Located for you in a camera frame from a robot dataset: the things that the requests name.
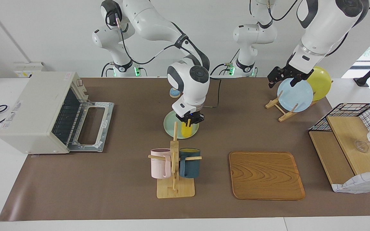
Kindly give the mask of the yellow corn cob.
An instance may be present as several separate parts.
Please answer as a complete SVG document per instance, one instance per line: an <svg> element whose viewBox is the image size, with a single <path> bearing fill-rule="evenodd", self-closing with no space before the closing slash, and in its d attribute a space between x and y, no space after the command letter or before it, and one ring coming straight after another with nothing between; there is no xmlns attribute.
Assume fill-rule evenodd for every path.
<svg viewBox="0 0 370 231"><path fill-rule="evenodd" d="M188 137L191 137L193 134L193 131L192 131L192 125L191 127L185 127L184 126L184 122L181 123L181 135L184 137L184 138L188 138Z"/></svg>

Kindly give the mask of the pale green plate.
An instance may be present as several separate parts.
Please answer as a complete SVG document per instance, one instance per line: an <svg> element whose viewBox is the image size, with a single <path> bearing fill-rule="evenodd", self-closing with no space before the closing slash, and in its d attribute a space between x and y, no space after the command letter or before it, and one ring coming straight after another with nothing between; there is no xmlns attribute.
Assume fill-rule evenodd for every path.
<svg viewBox="0 0 370 231"><path fill-rule="evenodd" d="M163 128L165 129L166 133L169 134L171 137L173 137L174 135L174 123L175 122L178 123L177 139L189 138L195 135L195 133L197 133L199 129L199 124L191 124L191 127L190 127L191 130L185 129L185 130L188 130L189 132L186 133L187 134L186 136L184 136L182 133L182 128L185 128L185 125L182 121L180 121L176 117L176 112L172 110L166 115L166 117L163 120Z"/></svg>

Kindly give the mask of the glass oven door with handle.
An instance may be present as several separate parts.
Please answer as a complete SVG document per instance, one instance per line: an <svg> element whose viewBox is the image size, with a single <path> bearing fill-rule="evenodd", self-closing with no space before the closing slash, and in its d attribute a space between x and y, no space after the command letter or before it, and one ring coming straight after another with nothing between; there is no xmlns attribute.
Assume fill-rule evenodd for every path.
<svg viewBox="0 0 370 231"><path fill-rule="evenodd" d="M76 118L70 130L70 135L64 143L68 151L102 152L109 130L109 124L114 108L113 102L94 102L80 100ZM99 126L99 131L94 144L82 144L78 141L82 127L90 108L104 108L104 113Z"/></svg>

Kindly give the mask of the white toaster oven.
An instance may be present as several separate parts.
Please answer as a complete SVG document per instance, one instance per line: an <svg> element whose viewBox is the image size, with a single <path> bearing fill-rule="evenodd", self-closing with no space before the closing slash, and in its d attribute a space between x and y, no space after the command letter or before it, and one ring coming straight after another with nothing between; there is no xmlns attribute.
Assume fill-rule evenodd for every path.
<svg viewBox="0 0 370 231"><path fill-rule="evenodd" d="M24 154L66 154L67 147L52 128L68 90L87 100L86 88L76 72L34 74L0 128L0 139Z"/></svg>

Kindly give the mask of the light blue plate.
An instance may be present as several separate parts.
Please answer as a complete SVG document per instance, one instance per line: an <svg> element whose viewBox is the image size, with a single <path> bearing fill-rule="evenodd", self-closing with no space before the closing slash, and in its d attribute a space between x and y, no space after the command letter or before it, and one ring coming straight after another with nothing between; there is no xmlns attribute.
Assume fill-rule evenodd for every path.
<svg viewBox="0 0 370 231"><path fill-rule="evenodd" d="M297 107L294 112L301 112L307 109L313 100L313 90L307 81L300 81L295 86L290 85L291 79L285 79L279 85L277 95L282 93L279 97L280 105L291 111L295 105Z"/></svg>

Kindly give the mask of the yellow plate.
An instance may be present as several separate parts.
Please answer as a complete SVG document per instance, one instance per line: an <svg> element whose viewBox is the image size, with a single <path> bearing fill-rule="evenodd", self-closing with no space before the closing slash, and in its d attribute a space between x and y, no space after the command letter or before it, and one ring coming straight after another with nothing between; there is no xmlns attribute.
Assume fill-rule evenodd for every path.
<svg viewBox="0 0 370 231"><path fill-rule="evenodd" d="M324 98L330 91L332 79L327 70L322 67L315 66L313 73L306 80L313 90L313 101L318 101Z"/></svg>

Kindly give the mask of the wooden plate rack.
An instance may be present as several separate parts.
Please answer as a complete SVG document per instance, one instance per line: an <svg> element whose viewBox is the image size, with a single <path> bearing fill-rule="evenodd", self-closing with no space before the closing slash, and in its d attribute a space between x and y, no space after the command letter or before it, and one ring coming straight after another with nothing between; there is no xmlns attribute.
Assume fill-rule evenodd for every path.
<svg viewBox="0 0 370 231"><path fill-rule="evenodd" d="M265 108L267 108L267 109L269 109L271 107L276 107L279 111L281 111L282 116L280 116L278 118L278 121L279 122L283 122L283 121L287 120L290 117L293 117L295 114L298 113L298 112L294 112L293 111L293 110L295 110L295 108L297 107L297 105L295 105L295 107L291 111L288 111L288 110L284 109L280 105L280 103L279 103L279 97L281 95L282 95L282 93L280 93L279 95L277 95L277 97L274 100L269 101L269 103L265 105ZM310 107L313 106L316 103L317 103L317 101L312 101L311 104L310 104Z"/></svg>

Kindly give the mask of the dark blue mug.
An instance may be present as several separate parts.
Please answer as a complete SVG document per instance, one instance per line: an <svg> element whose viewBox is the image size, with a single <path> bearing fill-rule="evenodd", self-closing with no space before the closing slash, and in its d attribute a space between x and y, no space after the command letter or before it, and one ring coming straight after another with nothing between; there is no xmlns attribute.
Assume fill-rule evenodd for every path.
<svg viewBox="0 0 370 231"><path fill-rule="evenodd" d="M201 156L200 149L197 148L181 148L179 149L180 164L179 175L185 178L196 178L199 176L200 160L185 160L186 157Z"/></svg>

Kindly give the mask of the pink mug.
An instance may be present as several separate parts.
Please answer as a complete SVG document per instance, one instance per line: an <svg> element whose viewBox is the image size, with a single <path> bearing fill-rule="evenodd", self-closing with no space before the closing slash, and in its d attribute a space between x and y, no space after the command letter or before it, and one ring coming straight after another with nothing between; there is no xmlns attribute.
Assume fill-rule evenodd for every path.
<svg viewBox="0 0 370 231"><path fill-rule="evenodd" d="M150 151L153 156L163 159L151 158L151 176L155 179L166 179L171 177L171 151L169 148L155 148Z"/></svg>

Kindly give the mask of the wooden mug tree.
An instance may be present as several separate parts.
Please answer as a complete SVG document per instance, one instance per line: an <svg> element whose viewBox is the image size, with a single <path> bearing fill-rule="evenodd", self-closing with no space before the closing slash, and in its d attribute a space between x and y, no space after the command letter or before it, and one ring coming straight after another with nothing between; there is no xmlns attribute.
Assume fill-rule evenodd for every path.
<svg viewBox="0 0 370 231"><path fill-rule="evenodd" d="M177 141L178 123L174 123L174 136L170 142L171 151L171 177L157 179L156 196L159 199L191 197L195 195L194 180L191 178L180 177L179 165L179 142Z"/></svg>

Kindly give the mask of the wooden shelf box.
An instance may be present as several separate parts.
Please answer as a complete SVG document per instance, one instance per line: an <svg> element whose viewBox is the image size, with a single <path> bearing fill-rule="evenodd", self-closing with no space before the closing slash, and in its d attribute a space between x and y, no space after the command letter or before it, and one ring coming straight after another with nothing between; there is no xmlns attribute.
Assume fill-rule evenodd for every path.
<svg viewBox="0 0 370 231"><path fill-rule="evenodd" d="M310 138L330 184L343 184L351 177L370 172L370 147L362 153L356 140L367 143L368 130L358 117L328 116L331 132L309 131Z"/></svg>

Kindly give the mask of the brown table mat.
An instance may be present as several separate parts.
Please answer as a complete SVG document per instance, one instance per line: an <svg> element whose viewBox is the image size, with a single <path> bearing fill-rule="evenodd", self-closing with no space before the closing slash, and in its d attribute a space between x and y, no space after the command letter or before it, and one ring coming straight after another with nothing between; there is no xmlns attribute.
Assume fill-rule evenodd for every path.
<svg viewBox="0 0 370 231"><path fill-rule="evenodd" d="M307 129L331 110L326 99L286 122L265 109L276 96L265 78L223 80L220 105L203 110L196 135L180 147L201 150L196 194L158 199L148 155L169 147L163 129L171 109L166 79L85 78L92 101L115 103L101 153L27 156L0 221L184 219L370 215L370 193L334 193ZM304 186L299 201L238 200L232 192L232 151L292 153Z"/></svg>

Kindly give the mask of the wooden serving tray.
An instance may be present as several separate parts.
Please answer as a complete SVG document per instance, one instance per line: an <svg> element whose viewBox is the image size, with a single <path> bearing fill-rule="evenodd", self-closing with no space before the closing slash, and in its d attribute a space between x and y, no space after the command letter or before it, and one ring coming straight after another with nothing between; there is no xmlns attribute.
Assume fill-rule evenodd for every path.
<svg viewBox="0 0 370 231"><path fill-rule="evenodd" d="M239 200L299 201L304 186L294 156L281 151L229 154L232 192Z"/></svg>

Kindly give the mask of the small clear glass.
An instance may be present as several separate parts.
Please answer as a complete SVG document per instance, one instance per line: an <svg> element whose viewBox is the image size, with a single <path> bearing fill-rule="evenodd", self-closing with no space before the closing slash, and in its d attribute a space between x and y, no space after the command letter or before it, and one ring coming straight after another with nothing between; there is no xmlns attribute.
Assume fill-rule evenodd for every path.
<svg viewBox="0 0 370 231"><path fill-rule="evenodd" d="M362 140L356 140L354 142L355 147L357 148L358 151L362 153L368 153L369 152L369 143L362 141Z"/></svg>

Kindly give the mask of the white checked cloth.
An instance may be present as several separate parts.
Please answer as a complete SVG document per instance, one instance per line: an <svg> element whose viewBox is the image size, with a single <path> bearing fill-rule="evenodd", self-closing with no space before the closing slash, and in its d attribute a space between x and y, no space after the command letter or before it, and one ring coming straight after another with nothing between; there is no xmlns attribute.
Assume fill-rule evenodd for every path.
<svg viewBox="0 0 370 231"><path fill-rule="evenodd" d="M332 184L331 187L335 193L369 193L370 172L351 177L343 184Z"/></svg>

